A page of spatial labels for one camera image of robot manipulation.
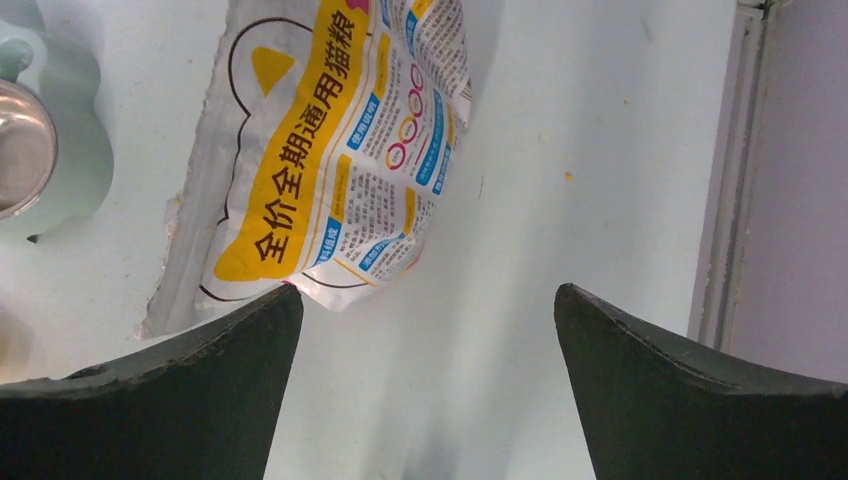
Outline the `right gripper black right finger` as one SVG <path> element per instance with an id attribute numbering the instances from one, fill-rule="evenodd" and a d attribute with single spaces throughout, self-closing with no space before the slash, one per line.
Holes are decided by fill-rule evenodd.
<path id="1" fill-rule="evenodd" d="M 600 479 L 843 479 L 847 387 L 754 364 L 571 283 L 554 321 Z"/>

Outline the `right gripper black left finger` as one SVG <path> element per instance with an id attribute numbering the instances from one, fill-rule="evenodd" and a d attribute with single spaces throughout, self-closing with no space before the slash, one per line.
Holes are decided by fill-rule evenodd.
<path id="1" fill-rule="evenodd" d="M 1 388 L 5 479 L 260 479 L 304 314 L 281 287 L 133 354 Z"/>

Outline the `white yellow pet food bag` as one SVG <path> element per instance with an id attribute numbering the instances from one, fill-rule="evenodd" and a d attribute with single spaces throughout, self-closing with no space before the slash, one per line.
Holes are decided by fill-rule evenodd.
<path id="1" fill-rule="evenodd" d="M 140 333 L 291 284 L 340 311 L 408 271 L 468 128 L 459 1 L 233 1 Z"/>

